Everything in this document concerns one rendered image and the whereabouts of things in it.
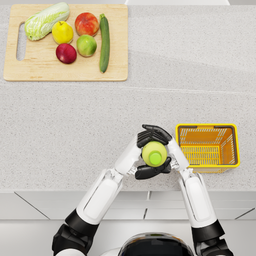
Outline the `napa cabbage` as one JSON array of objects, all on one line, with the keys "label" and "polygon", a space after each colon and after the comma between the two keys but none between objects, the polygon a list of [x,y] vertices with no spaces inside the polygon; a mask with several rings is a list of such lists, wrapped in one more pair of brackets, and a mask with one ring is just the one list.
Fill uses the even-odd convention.
[{"label": "napa cabbage", "polygon": [[24,25],[27,38],[31,41],[44,38],[52,31],[52,27],[56,22],[66,21],[69,14],[69,5],[65,2],[60,2],[30,16]]}]

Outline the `dark round robot body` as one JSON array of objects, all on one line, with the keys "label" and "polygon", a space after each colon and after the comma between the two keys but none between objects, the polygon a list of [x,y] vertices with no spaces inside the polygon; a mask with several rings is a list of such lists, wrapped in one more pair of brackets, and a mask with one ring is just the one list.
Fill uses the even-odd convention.
[{"label": "dark round robot body", "polygon": [[167,233],[141,233],[128,239],[118,256],[194,256],[181,239]]}]

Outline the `wooden cutting board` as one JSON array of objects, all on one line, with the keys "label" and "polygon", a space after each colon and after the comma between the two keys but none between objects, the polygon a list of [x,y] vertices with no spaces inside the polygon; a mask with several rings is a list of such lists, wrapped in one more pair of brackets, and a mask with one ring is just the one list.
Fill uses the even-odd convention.
[{"label": "wooden cutting board", "polygon": [[107,71],[99,69],[100,53],[79,55],[72,64],[61,63],[57,44],[48,35],[39,41],[26,41],[24,59],[17,59],[20,25],[45,4],[15,4],[10,9],[3,78],[7,81],[124,81],[128,77],[128,7],[124,4],[72,4],[68,23],[85,11],[105,15],[110,27],[110,60]]}]

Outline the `dark red apple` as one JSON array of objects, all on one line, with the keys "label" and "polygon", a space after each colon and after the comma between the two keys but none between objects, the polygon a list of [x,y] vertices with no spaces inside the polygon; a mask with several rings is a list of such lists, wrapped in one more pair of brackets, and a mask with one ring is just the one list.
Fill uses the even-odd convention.
[{"label": "dark red apple", "polygon": [[72,45],[63,43],[57,46],[56,57],[64,64],[71,64],[76,60],[77,52]]}]

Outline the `green cucumber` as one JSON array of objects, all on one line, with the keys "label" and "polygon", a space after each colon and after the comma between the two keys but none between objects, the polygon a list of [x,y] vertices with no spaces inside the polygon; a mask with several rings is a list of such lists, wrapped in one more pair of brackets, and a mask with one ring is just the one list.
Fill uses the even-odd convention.
[{"label": "green cucumber", "polygon": [[110,31],[109,22],[104,14],[100,15],[100,30],[101,30],[101,52],[99,68],[102,73],[105,73],[110,57]]}]

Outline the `yellow slatted basket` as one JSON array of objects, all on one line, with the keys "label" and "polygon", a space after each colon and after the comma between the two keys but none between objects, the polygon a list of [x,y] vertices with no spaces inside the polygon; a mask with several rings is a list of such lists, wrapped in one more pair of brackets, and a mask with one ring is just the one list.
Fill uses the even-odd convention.
[{"label": "yellow slatted basket", "polygon": [[223,173],[240,165],[234,124],[178,124],[176,141],[195,172]]}]

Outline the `green tea bottle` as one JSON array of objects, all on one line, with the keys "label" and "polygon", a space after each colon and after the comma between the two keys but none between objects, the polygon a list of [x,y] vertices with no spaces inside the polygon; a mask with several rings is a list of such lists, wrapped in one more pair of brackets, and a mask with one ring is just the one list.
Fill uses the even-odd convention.
[{"label": "green tea bottle", "polygon": [[151,141],[143,147],[142,159],[148,166],[159,167],[167,159],[167,150],[162,143]]}]

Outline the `yellow lemon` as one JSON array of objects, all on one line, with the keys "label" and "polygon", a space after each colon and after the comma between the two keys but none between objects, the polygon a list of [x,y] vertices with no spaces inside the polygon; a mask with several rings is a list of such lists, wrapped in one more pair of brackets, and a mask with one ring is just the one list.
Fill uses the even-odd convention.
[{"label": "yellow lemon", "polygon": [[52,27],[52,36],[57,44],[70,43],[73,35],[73,28],[66,21],[58,21]]}]

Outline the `green apple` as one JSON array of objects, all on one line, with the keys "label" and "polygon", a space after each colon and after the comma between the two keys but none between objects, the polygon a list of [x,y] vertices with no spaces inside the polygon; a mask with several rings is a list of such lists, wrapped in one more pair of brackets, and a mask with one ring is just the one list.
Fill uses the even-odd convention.
[{"label": "green apple", "polygon": [[92,56],[97,49],[96,40],[90,35],[81,35],[77,39],[76,45],[79,54],[83,57]]}]

